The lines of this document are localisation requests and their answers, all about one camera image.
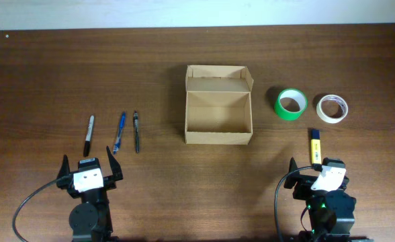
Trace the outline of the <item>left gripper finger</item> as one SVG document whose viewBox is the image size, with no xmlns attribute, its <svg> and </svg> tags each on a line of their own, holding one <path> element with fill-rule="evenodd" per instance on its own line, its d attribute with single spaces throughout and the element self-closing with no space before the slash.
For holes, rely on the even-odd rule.
<svg viewBox="0 0 395 242">
<path fill-rule="evenodd" d="M 62 177 L 67 177 L 67 176 L 69 176 L 69 174 L 70 174 L 69 159 L 68 159 L 67 155 L 64 155 L 63 159 L 62 159 L 62 165 L 59 169 L 57 178 L 60 179 Z"/>
<path fill-rule="evenodd" d="M 122 177 L 122 169 L 116 158 L 113 156 L 112 152 L 110 151 L 109 147 L 106 147 L 107 156 L 109 160 L 109 165 L 111 167 L 112 175 L 114 177 Z"/>
</svg>

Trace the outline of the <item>yellow highlighter marker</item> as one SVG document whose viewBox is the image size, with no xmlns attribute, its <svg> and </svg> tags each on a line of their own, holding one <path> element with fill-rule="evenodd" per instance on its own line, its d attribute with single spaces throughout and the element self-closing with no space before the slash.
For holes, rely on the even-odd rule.
<svg viewBox="0 0 395 242">
<path fill-rule="evenodd" d="M 320 147 L 320 131 L 312 129 L 310 133 L 310 148 L 312 164 L 322 164 L 321 147 Z"/>
</svg>

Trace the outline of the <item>black and white marker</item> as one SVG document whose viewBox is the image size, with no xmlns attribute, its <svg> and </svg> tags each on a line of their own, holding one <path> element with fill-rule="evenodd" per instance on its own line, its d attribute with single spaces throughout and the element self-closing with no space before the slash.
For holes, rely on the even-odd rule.
<svg viewBox="0 0 395 242">
<path fill-rule="evenodd" d="M 87 157 L 89 155 L 90 146 L 91 146 L 91 137 L 93 134 L 94 119 L 95 119 L 94 115 L 90 116 L 90 118 L 89 118 L 89 123 L 87 126 L 87 134 L 85 136 L 85 143 L 84 143 L 84 148 L 83 148 L 83 156 L 84 157 Z"/>
</svg>

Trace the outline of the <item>green tape roll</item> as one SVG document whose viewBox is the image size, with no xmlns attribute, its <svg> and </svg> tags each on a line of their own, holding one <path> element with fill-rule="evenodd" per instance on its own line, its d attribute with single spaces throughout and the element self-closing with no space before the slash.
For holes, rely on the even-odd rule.
<svg viewBox="0 0 395 242">
<path fill-rule="evenodd" d="M 283 98 L 290 98 L 294 100 L 298 104 L 299 110 L 297 112 L 292 112 L 285 109 L 281 104 L 281 99 Z M 281 119 L 292 121 L 297 120 L 307 107 L 308 100 L 303 92 L 298 89 L 284 89 L 279 93 L 276 99 L 274 111 Z"/>
</svg>

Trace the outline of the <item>cream masking tape roll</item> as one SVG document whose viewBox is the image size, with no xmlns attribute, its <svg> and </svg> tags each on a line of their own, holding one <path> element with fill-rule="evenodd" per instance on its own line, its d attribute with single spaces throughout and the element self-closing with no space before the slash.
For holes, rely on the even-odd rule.
<svg viewBox="0 0 395 242">
<path fill-rule="evenodd" d="M 338 104 L 338 106 L 341 108 L 342 111 L 342 115 L 339 118 L 332 118 L 330 116 L 328 116 L 322 109 L 322 103 L 325 101 L 333 101 L 336 102 Z M 336 124 L 339 123 L 340 121 L 342 121 L 348 114 L 349 111 L 349 107 L 347 102 L 340 96 L 338 95 L 333 95 L 333 94 L 328 94 L 323 96 L 319 102 L 316 105 L 316 113 L 318 115 L 318 117 L 329 124 Z"/>
</svg>

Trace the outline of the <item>brown cardboard box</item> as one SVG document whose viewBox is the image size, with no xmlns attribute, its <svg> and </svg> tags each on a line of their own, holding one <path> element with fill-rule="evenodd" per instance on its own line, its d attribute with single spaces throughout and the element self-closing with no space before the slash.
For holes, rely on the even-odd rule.
<svg viewBox="0 0 395 242">
<path fill-rule="evenodd" d="M 247 145 L 253 135 L 253 78 L 246 66 L 189 65 L 185 142 Z"/>
</svg>

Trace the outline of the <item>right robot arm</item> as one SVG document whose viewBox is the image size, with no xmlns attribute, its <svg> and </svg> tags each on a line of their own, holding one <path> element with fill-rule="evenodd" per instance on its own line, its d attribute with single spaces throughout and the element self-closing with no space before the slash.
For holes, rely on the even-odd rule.
<svg viewBox="0 0 395 242">
<path fill-rule="evenodd" d="M 293 198 L 306 203 L 302 215 L 308 213 L 310 228 L 304 228 L 291 241 L 305 242 L 360 242 L 367 237 L 352 237 L 350 230 L 355 224 L 354 210 L 356 198 L 345 190 L 349 178 L 345 175 L 346 166 L 339 159 L 323 159 L 321 164 L 309 166 L 319 174 L 304 175 L 294 158 L 290 159 L 284 188 L 293 189 Z"/>
</svg>

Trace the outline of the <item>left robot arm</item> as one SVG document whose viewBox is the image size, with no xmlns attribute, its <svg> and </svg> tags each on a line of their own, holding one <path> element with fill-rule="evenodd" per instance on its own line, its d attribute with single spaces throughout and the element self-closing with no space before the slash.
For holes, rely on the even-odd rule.
<svg viewBox="0 0 395 242">
<path fill-rule="evenodd" d="M 119 241 L 114 231 L 107 192 L 116 189 L 116 182 L 123 179 L 120 164 L 109 148 L 106 149 L 112 174 L 103 176 L 99 159 L 94 157 L 78 162 L 78 170 L 71 171 L 67 156 L 63 157 L 56 186 L 81 203 L 69 215 L 73 241 Z"/>
</svg>

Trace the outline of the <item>blue ballpoint pen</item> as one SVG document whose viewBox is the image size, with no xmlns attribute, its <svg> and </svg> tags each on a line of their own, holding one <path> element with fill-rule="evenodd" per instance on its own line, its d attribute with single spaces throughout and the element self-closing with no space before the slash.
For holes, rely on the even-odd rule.
<svg viewBox="0 0 395 242">
<path fill-rule="evenodd" d="M 122 133 L 123 133 L 123 129 L 125 126 L 125 121 L 126 121 L 126 113 L 122 112 L 122 115 L 121 115 L 120 121 L 119 121 L 117 135 L 116 135 L 116 141 L 114 143 L 113 154 L 116 154 L 120 150 L 121 141 L 122 141 Z"/>
</svg>

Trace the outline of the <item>black ballpoint pen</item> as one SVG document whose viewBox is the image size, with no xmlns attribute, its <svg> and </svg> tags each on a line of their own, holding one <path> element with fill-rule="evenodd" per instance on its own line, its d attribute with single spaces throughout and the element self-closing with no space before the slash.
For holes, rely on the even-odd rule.
<svg viewBox="0 0 395 242">
<path fill-rule="evenodd" d="M 139 124 L 138 124 L 138 112 L 135 110 L 133 115 L 134 123 L 134 140 L 135 140 L 135 151 L 140 152 L 140 138 L 139 138 Z"/>
</svg>

